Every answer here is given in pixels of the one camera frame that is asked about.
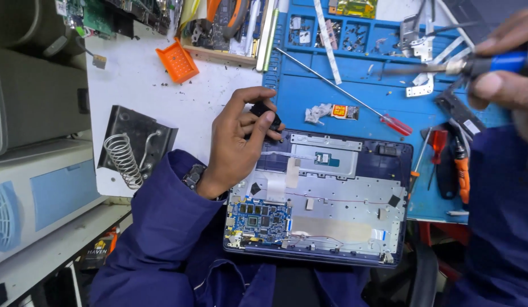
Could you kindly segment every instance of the blue soldering iron handle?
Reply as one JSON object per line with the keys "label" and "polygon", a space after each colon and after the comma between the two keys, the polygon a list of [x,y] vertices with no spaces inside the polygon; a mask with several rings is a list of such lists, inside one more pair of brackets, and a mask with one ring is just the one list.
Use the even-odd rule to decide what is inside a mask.
{"label": "blue soldering iron handle", "polygon": [[528,76],[528,45],[526,50],[511,51],[492,57],[474,57],[467,61],[464,68],[465,73],[472,78],[496,70]]}

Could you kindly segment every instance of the person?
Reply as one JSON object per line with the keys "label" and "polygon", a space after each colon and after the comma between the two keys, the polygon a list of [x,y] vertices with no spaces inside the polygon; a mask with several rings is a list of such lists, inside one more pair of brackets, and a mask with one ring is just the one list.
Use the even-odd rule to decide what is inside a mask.
{"label": "person", "polygon": [[[500,25],[476,52],[494,55],[526,42],[528,10]],[[133,224],[93,281],[93,306],[366,305],[361,291],[368,268],[240,257],[222,248],[221,195],[252,171],[265,136],[280,137],[268,129],[274,95],[264,87],[233,93],[213,122],[209,166],[195,192],[181,179],[201,163],[181,150],[166,154],[133,196]],[[258,100],[273,111],[260,118],[242,113]],[[463,278],[447,304],[528,306],[528,78],[484,74],[472,83],[469,100],[479,109],[493,101],[518,118],[474,138],[472,235]]]}

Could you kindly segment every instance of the metal coil spring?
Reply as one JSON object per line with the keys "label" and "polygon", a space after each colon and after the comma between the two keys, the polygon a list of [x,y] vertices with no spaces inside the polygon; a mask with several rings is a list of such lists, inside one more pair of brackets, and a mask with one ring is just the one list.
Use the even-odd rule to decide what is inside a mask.
{"label": "metal coil spring", "polygon": [[125,133],[109,136],[104,140],[103,147],[126,185],[132,190],[140,188],[143,185],[143,177],[135,161],[129,136]]}

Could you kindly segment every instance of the hand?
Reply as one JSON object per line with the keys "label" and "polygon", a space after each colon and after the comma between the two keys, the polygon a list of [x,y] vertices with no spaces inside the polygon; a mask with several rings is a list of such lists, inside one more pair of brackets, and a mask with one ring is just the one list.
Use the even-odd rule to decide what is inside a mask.
{"label": "hand", "polygon": [[[280,140],[281,134],[269,129],[277,107],[270,98],[275,91],[262,86],[241,88],[233,92],[222,112],[213,121],[211,157],[196,191],[207,199],[214,199],[245,179],[260,158],[264,137]],[[244,113],[246,103],[264,101],[272,111],[260,118]],[[281,124],[279,130],[285,129]],[[251,134],[248,141],[244,138]]]}
{"label": "hand", "polygon": [[[476,46],[476,53],[483,56],[498,55],[528,42],[528,9],[520,11]],[[469,103],[473,108],[485,109],[493,101],[508,109],[528,111],[528,78],[510,72],[491,72],[479,76],[469,91]]]}

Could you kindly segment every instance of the orange plastic tray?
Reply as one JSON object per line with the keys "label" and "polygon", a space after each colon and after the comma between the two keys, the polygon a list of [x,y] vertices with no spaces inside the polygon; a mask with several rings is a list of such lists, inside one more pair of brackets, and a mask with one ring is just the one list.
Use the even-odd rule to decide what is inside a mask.
{"label": "orange plastic tray", "polygon": [[156,48],[163,66],[167,69],[169,76],[175,83],[182,83],[199,74],[190,54],[180,45],[179,39],[175,37],[175,43],[164,50]]}

